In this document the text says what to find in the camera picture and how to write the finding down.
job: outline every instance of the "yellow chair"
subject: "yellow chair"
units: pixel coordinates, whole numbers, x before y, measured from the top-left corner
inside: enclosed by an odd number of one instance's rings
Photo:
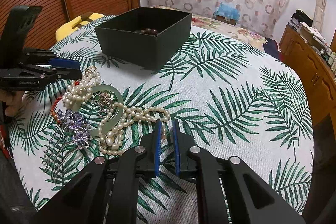
[[[74,31],[78,30],[80,27],[85,26],[89,22],[96,20],[98,18],[103,17],[102,14],[96,14],[93,12],[87,12],[81,16],[76,17],[75,19],[71,20],[63,24],[59,27],[56,31],[56,41],[60,41],[66,36],[72,34]]]

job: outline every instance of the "blue gripper pad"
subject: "blue gripper pad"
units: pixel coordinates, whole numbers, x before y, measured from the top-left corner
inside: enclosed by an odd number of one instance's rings
[[[81,64],[77,60],[70,60],[64,58],[51,58],[49,65],[53,67],[68,68],[68,69],[80,69]]]
[[[173,134],[173,140],[174,140],[175,173],[176,173],[176,176],[179,176],[181,172],[181,166],[180,166],[179,142],[177,140],[177,130],[178,130],[177,127],[179,127],[179,121],[174,120],[172,134]]]
[[[161,130],[162,130],[162,122],[157,121],[154,128],[154,174],[157,177],[159,175],[159,167],[160,167],[160,156],[161,156]]]

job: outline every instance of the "jade bangle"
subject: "jade bangle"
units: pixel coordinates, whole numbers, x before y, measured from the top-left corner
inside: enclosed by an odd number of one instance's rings
[[[124,103],[123,97],[120,94],[120,92],[111,85],[104,85],[104,84],[103,85],[95,85],[95,86],[92,87],[92,94],[96,93],[98,91],[105,91],[105,90],[114,92],[114,94],[117,97],[118,103]],[[74,112],[78,111],[80,109],[81,105],[82,105],[82,103],[80,103],[80,102],[74,104],[73,107],[72,107],[72,111],[74,111]],[[118,107],[116,112],[110,118],[110,120],[108,122],[106,122],[104,124],[104,126],[102,127],[102,132],[101,133],[106,134],[108,131],[110,131],[111,128],[114,127],[119,122],[122,115],[123,115],[123,109]],[[92,137],[97,137],[98,133],[99,133],[98,128],[92,129],[90,131],[90,134],[91,134]]]

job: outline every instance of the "gold ring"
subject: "gold ring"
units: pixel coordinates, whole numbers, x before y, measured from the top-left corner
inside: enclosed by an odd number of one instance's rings
[[[97,70],[96,66],[91,66],[86,68],[85,72],[91,73],[91,72],[95,72]]]

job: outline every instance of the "cabinet handle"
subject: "cabinet handle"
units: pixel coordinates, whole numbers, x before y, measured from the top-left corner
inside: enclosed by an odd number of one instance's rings
[[[313,82],[313,80],[315,79],[316,75],[317,75],[317,72],[316,72],[316,73],[314,74],[314,76],[311,78],[311,82]]]
[[[313,85],[315,85],[315,84],[316,84],[316,82],[317,82],[317,80],[318,80],[319,78],[320,78],[319,76],[317,76],[317,77],[316,77],[316,79],[315,79],[315,81],[314,81]]]

